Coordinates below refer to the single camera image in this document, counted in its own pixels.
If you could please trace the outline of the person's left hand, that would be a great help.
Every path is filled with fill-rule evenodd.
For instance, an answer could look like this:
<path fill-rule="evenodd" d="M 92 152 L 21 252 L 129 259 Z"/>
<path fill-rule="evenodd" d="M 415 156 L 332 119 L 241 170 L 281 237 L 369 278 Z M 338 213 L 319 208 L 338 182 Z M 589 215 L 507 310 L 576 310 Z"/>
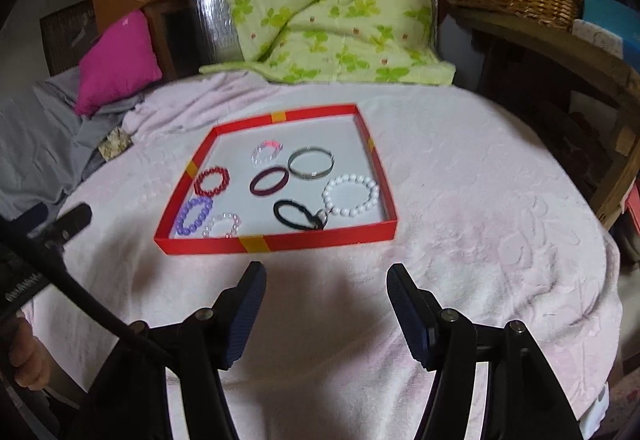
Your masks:
<path fill-rule="evenodd" d="M 14 319 L 9 342 L 9 361 L 14 368 L 18 386 L 38 391 L 50 382 L 49 352 L 32 334 L 32 327 L 24 317 Z"/>

